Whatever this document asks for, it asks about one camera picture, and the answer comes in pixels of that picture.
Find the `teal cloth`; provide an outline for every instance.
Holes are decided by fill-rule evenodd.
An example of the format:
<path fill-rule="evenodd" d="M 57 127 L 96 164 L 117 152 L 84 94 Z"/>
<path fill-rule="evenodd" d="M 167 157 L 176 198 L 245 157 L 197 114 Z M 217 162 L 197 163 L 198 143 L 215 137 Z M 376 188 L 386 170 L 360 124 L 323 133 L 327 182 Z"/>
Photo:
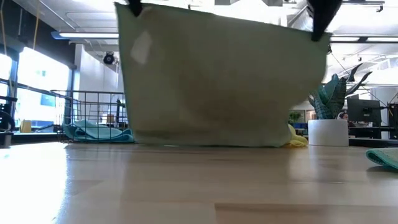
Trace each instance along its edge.
<path fill-rule="evenodd" d="M 64 125 L 63 131 L 74 141 L 95 142 L 134 142 L 132 131 L 110 128 L 91 121 L 81 120 L 74 124 Z"/>
<path fill-rule="evenodd" d="M 398 169 L 398 148 L 369 149 L 366 157 L 376 164 Z"/>

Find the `window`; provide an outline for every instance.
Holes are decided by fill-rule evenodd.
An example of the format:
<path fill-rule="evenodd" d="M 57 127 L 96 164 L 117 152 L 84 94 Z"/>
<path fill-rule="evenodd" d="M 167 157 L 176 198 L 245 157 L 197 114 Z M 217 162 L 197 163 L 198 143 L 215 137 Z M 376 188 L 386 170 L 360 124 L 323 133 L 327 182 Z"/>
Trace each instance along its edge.
<path fill-rule="evenodd" d="M 12 67 L 12 59 L 4 54 L 0 54 L 0 78 L 7 80 L 10 77 Z M 0 83 L 0 96 L 7 96 L 8 85 Z M 5 100 L 0 100 L 0 103 L 6 103 Z"/>
<path fill-rule="evenodd" d="M 25 48 L 19 56 L 18 83 L 40 90 L 66 90 L 69 81 L 69 68 L 32 49 Z M 36 89 L 17 90 L 15 121 L 19 127 L 23 120 L 31 121 L 33 128 L 57 124 L 64 108 L 56 106 L 53 95 Z M 63 105 L 57 98 L 57 104 Z"/>
<path fill-rule="evenodd" d="M 20 53 L 18 83 L 42 90 L 66 90 L 68 80 L 66 65 L 27 47 Z"/>

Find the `ceiling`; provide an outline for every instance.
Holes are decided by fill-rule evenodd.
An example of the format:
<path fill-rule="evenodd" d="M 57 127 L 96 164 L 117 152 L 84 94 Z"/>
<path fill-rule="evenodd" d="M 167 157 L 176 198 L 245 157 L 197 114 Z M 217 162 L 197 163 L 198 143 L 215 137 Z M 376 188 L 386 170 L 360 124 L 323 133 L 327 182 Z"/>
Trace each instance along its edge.
<path fill-rule="evenodd" d="M 113 0 L 14 0 L 32 14 L 39 17 L 60 32 L 118 32 Z M 156 4 L 165 4 L 177 7 L 187 6 L 187 0 L 142 0 Z M 273 22 L 269 14 L 275 18 L 284 18 L 289 21 L 305 4 L 304 0 L 290 0 L 283 7 L 268 7 L 263 0 L 240 0 L 230 6 L 214 6 L 209 0 L 194 0 L 193 10 L 213 12 L 223 16 L 232 16 L 242 19 Z M 379 6 L 342 5 L 328 30 L 334 34 L 374 34 L 397 35 L 398 13 L 397 0 L 385 0 L 384 10 L 376 12 Z M 86 40 L 86 49 L 93 55 L 104 55 L 107 51 L 118 51 L 117 40 Z M 361 62 L 371 62 L 359 73 L 365 73 L 371 65 L 376 65 L 387 57 L 398 57 L 398 44 L 332 44 L 333 55 L 328 56 L 328 71 L 326 78 L 332 74 L 343 74 Z"/>

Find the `white pot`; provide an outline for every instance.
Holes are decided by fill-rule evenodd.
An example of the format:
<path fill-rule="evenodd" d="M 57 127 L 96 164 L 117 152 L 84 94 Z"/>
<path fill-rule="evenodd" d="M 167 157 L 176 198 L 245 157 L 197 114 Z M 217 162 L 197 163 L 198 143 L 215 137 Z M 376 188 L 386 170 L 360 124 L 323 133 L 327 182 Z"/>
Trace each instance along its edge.
<path fill-rule="evenodd" d="M 348 146 L 348 123 L 344 119 L 308 121 L 308 142 L 313 146 Z"/>

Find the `ceiling light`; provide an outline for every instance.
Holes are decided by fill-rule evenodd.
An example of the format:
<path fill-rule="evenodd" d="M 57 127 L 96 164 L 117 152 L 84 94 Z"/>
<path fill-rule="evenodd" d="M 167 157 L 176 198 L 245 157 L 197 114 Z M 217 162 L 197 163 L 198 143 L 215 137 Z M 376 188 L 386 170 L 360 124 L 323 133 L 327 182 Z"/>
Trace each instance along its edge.
<path fill-rule="evenodd" d="M 398 37 L 369 37 L 367 42 L 398 42 Z"/>
<path fill-rule="evenodd" d="M 125 0 L 73 0 L 76 2 L 83 2 L 83 3 L 88 3 L 88 4 L 92 4 L 92 3 L 112 3 L 112 2 L 117 2 L 120 4 L 127 4 L 127 2 Z"/>
<path fill-rule="evenodd" d="M 342 4 L 360 4 L 360 5 L 375 5 L 384 4 L 385 1 L 380 0 L 343 0 Z"/>
<path fill-rule="evenodd" d="M 118 39 L 118 33 L 52 32 L 54 39 Z"/>
<path fill-rule="evenodd" d="M 332 42 L 357 42 L 359 37 L 330 37 Z"/>

